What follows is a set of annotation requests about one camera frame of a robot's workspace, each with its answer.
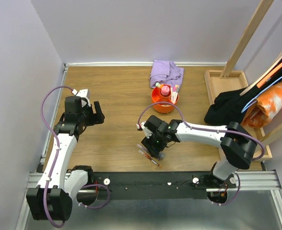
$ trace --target wooden rack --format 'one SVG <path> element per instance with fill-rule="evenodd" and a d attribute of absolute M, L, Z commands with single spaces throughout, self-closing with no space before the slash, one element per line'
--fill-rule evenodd
<path fill-rule="evenodd" d="M 243 71 L 233 71 L 235 64 L 243 53 L 245 47 L 250 41 L 251 37 L 255 33 L 257 27 L 265 16 L 266 12 L 269 10 L 274 0 L 261 0 L 256 11 L 252 15 L 243 35 L 235 51 L 231 55 L 227 64 L 223 71 L 220 70 L 208 70 L 205 73 L 205 81 L 208 90 L 209 102 L 210 104 L 214 103 L 214 99 L 221 92 L 237 90 L 241 88 L 245 88 L 248 86 L 246 81 L 246 77 Z M 264 133 L 263 128 L 249 128 L 245 127 L 247 131 L 254 137 L 258 138 L 265 146 L 266 152 L 263 158 L 260 161 L 269 160 L 272 158 L 271 150 L 269 144 L 274 142 L 275 140 L 282 137 L 282 123 L 277 126 L 273 131 L 266 134 Z M 259 146 L 257 152 L 255 153 L 255 157 L 260 154 Z M 223 157 L 224 153 L 220 150 L 220 156 Z"/>

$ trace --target pink bottle cap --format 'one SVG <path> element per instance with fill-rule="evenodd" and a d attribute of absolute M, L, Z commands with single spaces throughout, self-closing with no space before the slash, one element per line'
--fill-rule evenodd
<path fill-rule="evenodd" d="M 169 94 L 169 87 L 167 85 L 162 86 L 161 94 L 167 96 Z"/>

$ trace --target orange and white fabric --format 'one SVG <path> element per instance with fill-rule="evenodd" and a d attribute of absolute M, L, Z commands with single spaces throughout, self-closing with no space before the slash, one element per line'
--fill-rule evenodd
<path fill-rule="evenodd" d="M 282 82 L 271 86 L 246 112 L 242 126 L 264 127 L 282 109 Z"/>

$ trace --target black cloth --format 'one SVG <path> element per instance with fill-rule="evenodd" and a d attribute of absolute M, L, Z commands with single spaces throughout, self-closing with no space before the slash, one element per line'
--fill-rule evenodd
<path fill-rule="evenodd" d="M 246 110 L 245 112 L 241 113 L 244 106 L 263 89 L 265 89 L 281 76 L 282 68 L 277 71 L 268 82 L 260 87 L 260 89 L 255 85 L 243 96 L 240 96 L 240 93 L 243 92 L 245 88 L 220 93 L 214 100 L 214 104 L 209 107 L 209 110 L 204 117 L 205 123 L 213 126 L 222 126 L 228 125 L 231 121 L 235 121 L 240 124 L 247 112 Z"/>

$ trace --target wooden table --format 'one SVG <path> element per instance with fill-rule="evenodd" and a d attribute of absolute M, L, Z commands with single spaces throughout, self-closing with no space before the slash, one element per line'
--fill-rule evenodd
<path fill-rule="evenodd" d="M 209 107 L 204 80 L 207 69 L 223 67 L 185 67 L 184 70 L 178 107 L 190 123 L 205 124 L 203 118 Z M 136 123 L 140 113 L 151 103 L 150 71 L 151 67 L 69 67 L 65 85 L 77 90 L 89 89 L 90 101 L 100 102 L 105 121 L 88 127 L 80 136 L 68 168 L 90 165 L 94 171 L 113 172 L 208 171 L 220 160 L 218 148 L 196 142 L 176 143 L 165 148 L 166 157 L 159 162 L 161 169 L 138 153 L 136 145 L 140 144 L 144 133 L 137 131 Z M 69 90 L 63 90 L 56 122 L 64 112 L 65 97 L 70 95 Z M 150 108 L 141 121 L 150 115 L 166 122 L 180 119 L 176 111 L 166 115 Z M 260 163 L 253 162 L 251 169 L 261 170 Z"/>

